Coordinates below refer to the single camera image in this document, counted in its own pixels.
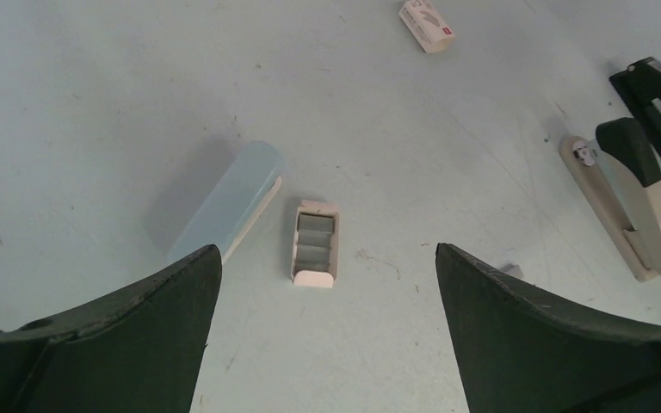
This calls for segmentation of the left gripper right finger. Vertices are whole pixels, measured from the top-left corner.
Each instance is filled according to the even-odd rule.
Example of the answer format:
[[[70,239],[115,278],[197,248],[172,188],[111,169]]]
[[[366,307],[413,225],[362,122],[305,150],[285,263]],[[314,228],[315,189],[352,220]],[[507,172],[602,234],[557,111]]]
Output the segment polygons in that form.
[[[472,412],[661,412],[661,326],[580,305],[439,243]]]

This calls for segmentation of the light blue stapler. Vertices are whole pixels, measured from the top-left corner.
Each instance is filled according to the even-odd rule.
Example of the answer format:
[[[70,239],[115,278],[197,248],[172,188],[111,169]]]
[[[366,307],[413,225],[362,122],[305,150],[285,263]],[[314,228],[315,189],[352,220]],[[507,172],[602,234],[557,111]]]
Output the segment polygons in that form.
[[[280,189],[283,169],[283,157],[274,146],[247,144],[171,245],[167,261],[214,245],[227,262]]]

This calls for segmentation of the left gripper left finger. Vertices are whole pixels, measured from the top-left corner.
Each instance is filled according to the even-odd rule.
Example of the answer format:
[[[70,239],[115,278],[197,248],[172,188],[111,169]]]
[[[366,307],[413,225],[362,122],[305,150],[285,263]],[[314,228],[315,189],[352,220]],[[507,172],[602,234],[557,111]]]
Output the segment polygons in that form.
[[[157,273],[0,330],[0,412],[187,412],[222,280],[204,246]]]

